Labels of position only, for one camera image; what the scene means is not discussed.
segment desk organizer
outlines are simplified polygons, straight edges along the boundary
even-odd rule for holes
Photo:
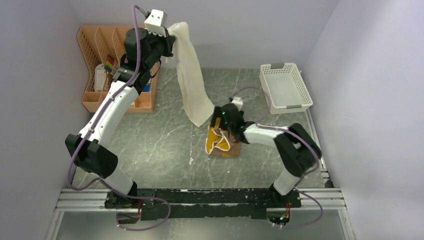
[[[111,87],[112,75],[107,74],[102,91],[94,90],[95,68],[99,64],[106,64],[108,55],[121,59],[125,53],[124,39],[131,26],[81,26],[77,40],[88,67],[89,78],[87,88],[82,96],[81,103],[91,113],[95,113],[100,104],[108,94]],[[159,63],[156,63],[150,73],[155,74],[159,70]],[[151,113],[155,106],[156,86],[158,74],[150,80],[149,91],[142,92],[135,100],[135,105],[130,106],[127,113]]]

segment white box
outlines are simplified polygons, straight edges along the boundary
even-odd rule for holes
[[[304,112],[313,104],[298,66],[294,63],[261,65],[259,79],[271,101],[268,102],[271,114]]]

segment gray marble surface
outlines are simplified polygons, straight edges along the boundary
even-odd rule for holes
[[[206,93],[218,106],[228,103],[228,97],[239,89],[261,87],[259,70],[202,69],[202,74]],[[248,89],[238,96],[244,100],[245,120],[256,121],[267,112],[263,93]],[[263,123],[300,123],[309,131],[304,112],[270,115]],[[109,149],[139,188],[267,188],[280,175],[283,163],[277,149],[244,144],[239,157],[214,157],[205,152],[207,133],[208,122],[197,128],[183,110],[176,70],[161,69],[154,112],[126,113]],[[73,184],[83,186],[92,178],[77,168]],[[323,188],[319,171],[299,187]],[[104,187],[95,183],[90,188]]]

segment cloth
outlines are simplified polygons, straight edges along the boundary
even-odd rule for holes
[[[168,32],[169,35],[175,36],[172,50],[176,58],[176,72],[184,111],[190,121],[200,127],[212,115],[214,104],[205,92],[198,56],[190,42],[189,26],[186,22],[175,23],[168,28]]]
[[[208,155],[218,157],[238,157],[240,156],[241,142],[236,142],[234,136],[228,131],[219,128],[220,117],[216,117],[215,125],[209,126],[205,144]]]

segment blue object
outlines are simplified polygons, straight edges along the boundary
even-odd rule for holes
[[[144,86],[143,92],[150,92],[150,84],[147,84],[146,86]]]

